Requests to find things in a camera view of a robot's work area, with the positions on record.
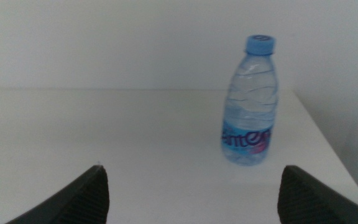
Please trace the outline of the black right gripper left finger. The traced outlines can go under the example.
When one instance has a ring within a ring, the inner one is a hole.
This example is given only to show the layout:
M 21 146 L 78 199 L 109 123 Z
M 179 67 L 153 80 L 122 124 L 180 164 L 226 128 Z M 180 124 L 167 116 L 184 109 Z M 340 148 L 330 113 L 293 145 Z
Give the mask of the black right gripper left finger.
M 56 194 L 9 223 L 105 224 L 108 211 L 108 176 L 103 166 L 95 165 Z

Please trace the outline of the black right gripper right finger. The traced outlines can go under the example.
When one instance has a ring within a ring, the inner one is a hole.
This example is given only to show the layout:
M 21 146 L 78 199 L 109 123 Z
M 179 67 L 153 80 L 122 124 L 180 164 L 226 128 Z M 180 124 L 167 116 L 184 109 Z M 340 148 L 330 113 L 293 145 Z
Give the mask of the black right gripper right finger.
M 294 165 L 282 172 L 277 210 L 285 224 L 358 224 L 358 204 Z

